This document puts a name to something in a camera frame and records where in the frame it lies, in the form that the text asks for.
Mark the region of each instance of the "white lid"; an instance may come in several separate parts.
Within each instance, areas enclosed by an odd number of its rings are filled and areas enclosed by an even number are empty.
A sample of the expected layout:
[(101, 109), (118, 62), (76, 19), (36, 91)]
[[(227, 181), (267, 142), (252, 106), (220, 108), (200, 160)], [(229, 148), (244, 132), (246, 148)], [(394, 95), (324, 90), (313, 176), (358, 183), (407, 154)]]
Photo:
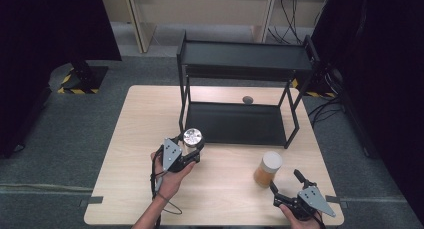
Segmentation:
[(275, 151), (265, 152), (262, 157), (262, 168), (268, 173), (276, 173), (283, 165), (283, 158)]

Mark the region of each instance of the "gray carpet floor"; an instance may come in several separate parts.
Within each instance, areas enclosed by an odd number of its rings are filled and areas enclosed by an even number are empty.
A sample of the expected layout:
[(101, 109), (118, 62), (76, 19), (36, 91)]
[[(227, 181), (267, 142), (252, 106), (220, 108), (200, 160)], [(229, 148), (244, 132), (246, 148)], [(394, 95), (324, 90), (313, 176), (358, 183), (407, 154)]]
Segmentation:
[[(0, 228), (130, 228), (86, 225), (86, 202), (129, 87), (178, 85), (177, 62), (175, 57), (144, 55), (89, 64), (109, 67), (99, 92), (57, 93), (71, 66), (57, 68), (50, 80), (53, 93), (27, 136), (26, 148), (0, 160)], [(198, 83), (275, 86), (250, 81)], [(303, 97), (303, 102), (312, 111), (326, 101)], [(327, 110), (340, 108), (332, 105)], [(423, 228), (383, 162), (364, 156), (343, 112), (318, 122), (314, 132), (342, 202), (345, 222), (338, 228)]]

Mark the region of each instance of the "plastic jar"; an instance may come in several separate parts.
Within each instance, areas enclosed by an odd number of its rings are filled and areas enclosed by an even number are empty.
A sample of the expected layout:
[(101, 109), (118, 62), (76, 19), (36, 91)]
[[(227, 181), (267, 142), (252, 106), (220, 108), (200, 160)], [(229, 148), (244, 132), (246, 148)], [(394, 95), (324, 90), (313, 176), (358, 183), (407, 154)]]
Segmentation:
[(261, 164), (253, 174), (256, 183), (261, 187), (269, 187), (271, 180), (274, 180), (278, 169), (283, 165), (283, 159), (280, 154), (274, 151), (269, 151), (262, 157)]

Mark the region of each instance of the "light wood tabletop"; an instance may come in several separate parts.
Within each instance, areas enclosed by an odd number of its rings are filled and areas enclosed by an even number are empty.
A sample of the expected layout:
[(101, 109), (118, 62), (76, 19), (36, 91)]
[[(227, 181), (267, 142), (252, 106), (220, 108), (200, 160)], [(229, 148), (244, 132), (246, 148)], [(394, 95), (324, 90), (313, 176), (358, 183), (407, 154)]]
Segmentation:
[[(290, 89), (293, 97), (297, 90)], [(282, 88), (191, 87), (192, 99), (242, 103), (244, 96), (254, 104), (278, 104)], [(164, 138), (179, 134), (181, 96), (178, 86), (132, 86), (124, 102), (114, 134), (100, 170), (92, 197), (102, 203), (89, 204), (85, 222), (90, 225), (132, 225), (151, 202), (150, 154)], [(281, 107), (286, 133), (294, 125), (287, 99)], [(302, 189), (294, 169), (316, 182), (322, 195), (336, 196), (303, 102), (296, 113), (300, 130), (288, 149), (283, 146), (251, 146), (206, 143), (201, 160), (184, 179), (171, 202), (182, 215), (162, 213), (162, 225), (288, 225), (273, 194), (253, 179), (267, 151), (278, 152), (283, 166), (275, 184), (279, 192), (295, 197)], [(326, 225), (341, 225), (340, 205), (329, 203), (336, 217), (324, 214)]]

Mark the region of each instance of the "lower shelf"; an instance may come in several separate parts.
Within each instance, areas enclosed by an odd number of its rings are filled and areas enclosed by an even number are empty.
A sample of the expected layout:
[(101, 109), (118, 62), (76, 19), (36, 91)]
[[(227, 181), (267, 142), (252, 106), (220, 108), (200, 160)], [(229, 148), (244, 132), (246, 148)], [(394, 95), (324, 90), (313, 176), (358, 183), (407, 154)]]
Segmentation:
[(197, 128), (206, 143), (286, 144), (278, 106), (190, 102), (185, 128)]

